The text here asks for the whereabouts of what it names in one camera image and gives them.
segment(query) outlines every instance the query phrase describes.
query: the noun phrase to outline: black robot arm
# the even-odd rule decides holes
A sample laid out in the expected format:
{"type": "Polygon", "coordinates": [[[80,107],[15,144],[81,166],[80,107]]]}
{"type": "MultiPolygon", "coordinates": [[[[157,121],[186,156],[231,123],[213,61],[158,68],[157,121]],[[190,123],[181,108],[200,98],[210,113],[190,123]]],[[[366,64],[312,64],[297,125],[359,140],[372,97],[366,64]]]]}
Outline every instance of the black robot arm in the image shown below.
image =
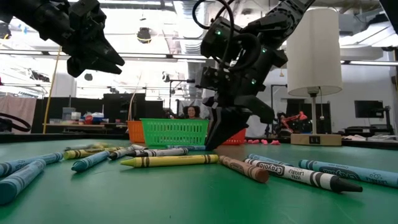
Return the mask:
{"type": "Polygon", "coordinates": [[[0,19],[10,23],[12,17],[39,32],[43,40],[51,39],[68,59],[68,73],[78,77],[84,70],[120,74],[116,65],[124,60],[104,36],[106,16],[97,0],[2,0],[0,19]]]}
{"type": "Polygon", "coordinates": [[[207,150],[215,149],[248,127],[246,123],[253,114],[260,117],[262,123],[273,121],[274,111],[256,95],[265,90],[263,83],[272,66],[281,67],[287,62],[284,51],[278,49],[314,1],[281,1],[265,17],[243,29],[237,26],[232,28],[229,21],[222,17],[212,23],[201,45],[202,55],[221,58],[223,50],[220,46],[225,47],[226,44],[222,43],[227,42],[229,32],[234,32],[225,62],[239,59],[235,66],[228,69],[205,67],[196,79],[198,88],[216,91],[214,97],[203,101],[211,108],[207,150]]]}

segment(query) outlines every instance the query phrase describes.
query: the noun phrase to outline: woman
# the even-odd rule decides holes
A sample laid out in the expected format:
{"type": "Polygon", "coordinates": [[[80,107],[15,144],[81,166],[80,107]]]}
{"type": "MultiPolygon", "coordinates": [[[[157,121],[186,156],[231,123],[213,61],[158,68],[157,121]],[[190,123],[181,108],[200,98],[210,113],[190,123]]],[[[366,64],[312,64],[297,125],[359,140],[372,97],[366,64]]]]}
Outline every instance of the woman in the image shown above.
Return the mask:
{"type": "Polygon", "coordinates": [[[186,106],[183,109],[185,118],[187,119],[201,119],[200,115],[200,108],[198,106],[186,106]]]}

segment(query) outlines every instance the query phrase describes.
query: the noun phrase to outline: orange basket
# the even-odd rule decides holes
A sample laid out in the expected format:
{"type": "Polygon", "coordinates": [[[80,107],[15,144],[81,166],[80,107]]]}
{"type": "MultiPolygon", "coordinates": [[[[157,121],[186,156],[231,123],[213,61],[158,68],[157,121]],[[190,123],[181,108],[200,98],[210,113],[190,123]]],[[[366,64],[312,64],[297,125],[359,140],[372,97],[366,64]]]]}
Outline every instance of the orange basket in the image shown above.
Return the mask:
{"type": "Polygon", "coordinates": [[[240,145],[244,143],[244,137],[246,135],[246,128],[242,129],[240,132],[236,133],[234,136],[230,137],[223,145],[240,145]]]}
{"type": "Polygon", "coordinates": [[[131,142],[145,143],[142,121],[127,121],[131,142]]]}

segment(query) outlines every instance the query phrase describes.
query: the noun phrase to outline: green tabletop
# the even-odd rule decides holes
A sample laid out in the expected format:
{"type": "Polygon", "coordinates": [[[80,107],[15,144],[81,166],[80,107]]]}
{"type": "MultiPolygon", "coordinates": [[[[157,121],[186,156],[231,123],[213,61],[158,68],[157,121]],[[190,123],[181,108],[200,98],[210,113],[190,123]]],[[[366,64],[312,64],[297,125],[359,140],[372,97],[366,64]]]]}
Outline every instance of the green tabletop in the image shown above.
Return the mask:
{"type": "MultiPolygon", "coordinates": [[[[72,140],[0,144],[0,162],[66,146],[128,141],[72,140]]],[[[222,146],[218,154],[255,153],[295,166],[311,159],[398,172],[398,151],[358,147],[222,146]]],[[[353,181],[362,193],[337,194],[270,177],[259,184],[220,164],[132,169],[105,161],[84,173],[75,160],[48,165],[12,203],[0,223],[398,223],[398,189],[353,181]]]]}

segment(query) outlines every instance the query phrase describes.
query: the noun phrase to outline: green basket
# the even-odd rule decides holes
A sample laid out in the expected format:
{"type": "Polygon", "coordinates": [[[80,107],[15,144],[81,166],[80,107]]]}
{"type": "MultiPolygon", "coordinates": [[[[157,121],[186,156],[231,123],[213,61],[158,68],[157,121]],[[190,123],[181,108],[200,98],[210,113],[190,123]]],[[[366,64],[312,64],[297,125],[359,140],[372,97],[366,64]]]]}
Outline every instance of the green basket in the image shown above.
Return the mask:
{"type": "Polygon", "coordinates": [[[141,119],[147,146],[205,144],[208,120],[141,119]]]}

